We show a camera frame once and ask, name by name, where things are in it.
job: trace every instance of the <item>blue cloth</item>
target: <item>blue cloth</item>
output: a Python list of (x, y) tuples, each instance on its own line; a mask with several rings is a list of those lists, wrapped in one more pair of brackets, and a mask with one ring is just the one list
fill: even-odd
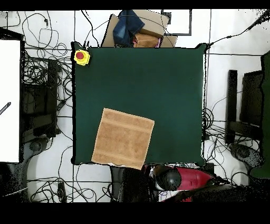
[(113, 29), (113, 40), (117, 45), (132, 47), (133, 36), (145, 25), (133, 10), (123, 10), (119, 22)]

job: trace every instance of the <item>red emergency stop button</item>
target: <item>red emergency stop button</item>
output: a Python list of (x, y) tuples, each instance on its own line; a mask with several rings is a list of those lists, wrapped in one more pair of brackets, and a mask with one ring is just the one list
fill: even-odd
[(84, 57), (84, 55), (83, 55), (82, 52), (77, 52), (76, 58), (78, 58), (78, 59), (83, 59), (83, 57)]

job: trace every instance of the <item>red object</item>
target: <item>red object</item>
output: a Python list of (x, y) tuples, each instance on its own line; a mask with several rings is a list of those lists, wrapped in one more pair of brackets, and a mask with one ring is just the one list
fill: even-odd
[(83, 55), (82, 52), (77, 52), (76, 58), (78, 58), (78, 59), (83, 59), (83, 57), (84, 57), (84, 55)]
[(175, 203), (178, 203), (178, 202), (192, 202), (192, 198), (191, 197), (186, 198), (186, 199), (177, 200), (177, 201), (173, 201), (173, 200), (175, 200), (174, 198), (175, 198), (175, 196), (172, 196), (171, 198), (165, 199), (165, 200), (163, 200), (161, 202), (169, 202), (169, 201), (170, 202), (175, 202)]
[(177, 167), (177, 170), (181, 174), (181, 184), (177, 190), (201, 188), (206, 185), (207, 181), (213, 178), (212, 175), (198, 169)]

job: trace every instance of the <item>yellow button housing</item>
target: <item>yellow button housing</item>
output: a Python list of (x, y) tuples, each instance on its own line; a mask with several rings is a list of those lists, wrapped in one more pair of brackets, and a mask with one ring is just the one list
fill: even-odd
[[(81, 52), (83, 54), (83, 59), (78, 59), (76, 57), (76, 54), (78, 52)], [(89, 63), (89, 60), (90, 60), (90, 55), (87, 51), (83, 51), (83, 50), (78, 50), (78, 51), (75, 51), (75, 56), (74, 56), (74, 60), (77, 62), (77, 64), (80, 64), (81, 66), (85, 66), (86, 64)]]

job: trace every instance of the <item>cardboard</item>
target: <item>cardboard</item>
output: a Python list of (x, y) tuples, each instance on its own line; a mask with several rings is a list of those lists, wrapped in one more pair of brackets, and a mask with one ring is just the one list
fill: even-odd
[(133, 10), (145, 23), (140, 33), (162, 38), (169, 18), (149, 10)]
[[(162, 27), (162, 22), (164, 27), (167, 26), (169, 19), (161, 15), (159, 13), (151, 12), (149, 10), (133, 10), (140, 19), (145, 23), (143, 29), (140, 31), (142, 34), (147, 34), (151, 36), (155, 36), (157, 38), (163, 38), (161, 48), (172, 48), (172, 44), (175, 45), (176, 42), (176, 36), (164, 36), (165, 30)], [(101, 47), (103, 48), (113, 48), (114, 47), (114, 40), (113, 40), (113, 29), (119, 22), (119, 19), (115, 15), (111, 15), (106, 34), (104, 36), (103, 42), (101, 44)]]
[(160, 48), (173, 48), (176, 43), (177, 36), (164, 36)]

